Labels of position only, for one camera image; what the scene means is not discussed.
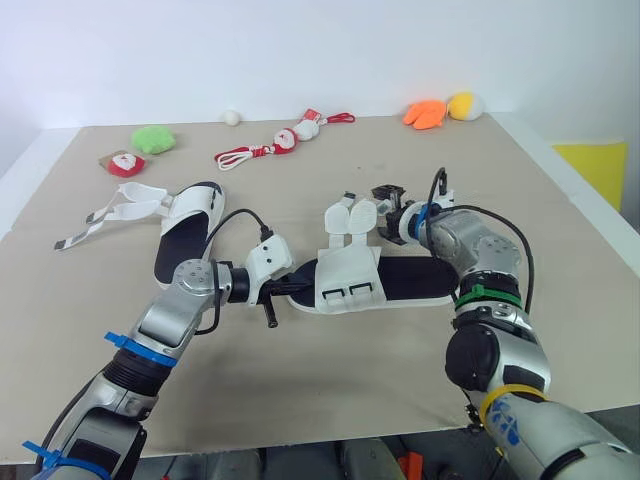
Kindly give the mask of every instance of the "small white ball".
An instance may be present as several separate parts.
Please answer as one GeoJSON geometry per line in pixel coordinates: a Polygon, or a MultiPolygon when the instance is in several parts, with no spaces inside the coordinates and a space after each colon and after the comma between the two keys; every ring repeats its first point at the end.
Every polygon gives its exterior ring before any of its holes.
{"type": "Polygon", "coordinates": [[[230,127],[235,127],[240,123],[240,114],[235,110],[227,110],[222,114],[222,121],[230,127]]]}

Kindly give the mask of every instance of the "slipper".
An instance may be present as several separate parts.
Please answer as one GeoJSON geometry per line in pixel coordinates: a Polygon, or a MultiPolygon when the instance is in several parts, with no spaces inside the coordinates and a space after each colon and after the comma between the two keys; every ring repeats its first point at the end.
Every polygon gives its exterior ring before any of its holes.
{"type": "Polygon", "coordinates": [[[224,201],[224,192],[214,182],[196,183],[176,195],[163,188],[128,182],[118,186],[104,208],[87,216],[87,230],[56,242],[54,249],[66,250],[77,245],[107,222],[158,216],[162,220],[154,275],[161,286],[167,287],[181,262],[208,255],[206,239],[220,222],[224,201]],[[113,205],[119,194],[131,202],[113,205]]]}
{"type": "Polygon", "coordinates": [[[377,207],[361,200],[349,212],[354,198],[347,192],[325,212],[329,248],[296,270],[311,286],[289,295],[289,303],[322,314],[451,303],[458,286],[455,270],[427,256],[381,256],[381,247],[367,245],[367,233],[377,223],[377,207]],[[344,246],[346,234],[351,244],[344,246]]]}

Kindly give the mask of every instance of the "table surface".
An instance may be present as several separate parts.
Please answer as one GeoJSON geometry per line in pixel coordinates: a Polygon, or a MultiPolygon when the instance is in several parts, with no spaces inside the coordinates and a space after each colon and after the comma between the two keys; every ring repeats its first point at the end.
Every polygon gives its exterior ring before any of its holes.
{"type": "MultiPolygon", "coordinates": [[[[229,211],[255,209],[302,263],[327,245],[323,213],[345,190],[366,195],[394,183],[407,199],[424,199],[445,166],[458,203],[497,211],[529,238],[532,322],[552,366],[551,397],[581,410],[638,401],[640,280],[493,119],[417,132],[396,117],[364,118],[323,127],[290,155],[215,168],[214,153],[268,141],[291,123],[172,125],[176,148],[153,157],[135,180],[171,191],[214,180],[229,211]]],[[[134,129],[82,129],[0,243],[2,462],[32,459],[20,443],[42,439],[113,355],[104,333],[126,333],[159,292],[157,222],[105,228],[61,253],[52,248],[111,197],[118,179],[97,159],[127,149],[134,129]]],[[[249,219],[234,219],[216,239],[216,258],[243,262],[256,232],[249,219]]],[[[370,243],[383,254],[425,254],[373,233],[370,243]]],[[[466,424],[465,398],[444,373],[451,306],[320,316],[284,299],[274,303],[275,330],[266,328],[262,309],[230,305],[214,335],[192,341],[145,422],[146,455],[466,424]]]]}

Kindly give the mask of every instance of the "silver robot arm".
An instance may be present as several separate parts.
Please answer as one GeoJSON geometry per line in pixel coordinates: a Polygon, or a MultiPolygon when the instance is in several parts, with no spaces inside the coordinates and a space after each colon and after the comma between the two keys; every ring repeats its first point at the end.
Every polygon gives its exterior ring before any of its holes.
{"type": "Polygon", "coordinates": [[[25,442],[38,454],[36,469],[44,467],[34,478],[131,478],[146,440],[140,422],[194,335],[213,331],[226,303],[263,305],[268,326],[277,326],[271,295],[287,294],[297,285],[274,280],[292,263],[284,239],[272,234],[251,250],[244,268],[205,260],[180,264],[169,288],[128,335],[105,336],[119,350],[60,414],[43,445],[25,442]],[[215,308],[213,325],[198,330],[210,308],[215,308]]]}
{"type": "Polygon", "coordinates": [[[522,306],[518,248],[464,206],[437,201],[431,218],[412,214],[400,233],[460,278],[445,369],[472,414],[522,479],[640,478],[640,457],[587,415],[547,398],[549,363],[522,306]]]}

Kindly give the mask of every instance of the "white wall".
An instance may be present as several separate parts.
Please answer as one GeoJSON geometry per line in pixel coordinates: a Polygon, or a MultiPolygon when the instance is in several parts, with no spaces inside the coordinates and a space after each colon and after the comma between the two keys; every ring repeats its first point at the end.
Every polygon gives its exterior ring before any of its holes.
{"type": "Polygon", "coordinates": [[[550,140],[633,143],[637,0],[21,0],[0,62],[45,127],[398,113],[471,88],[550,140]]]}
{"type": "Polygon", "coordinates": [[[33,115],[0,68],[0,177],[40,133],[33,115]]]}

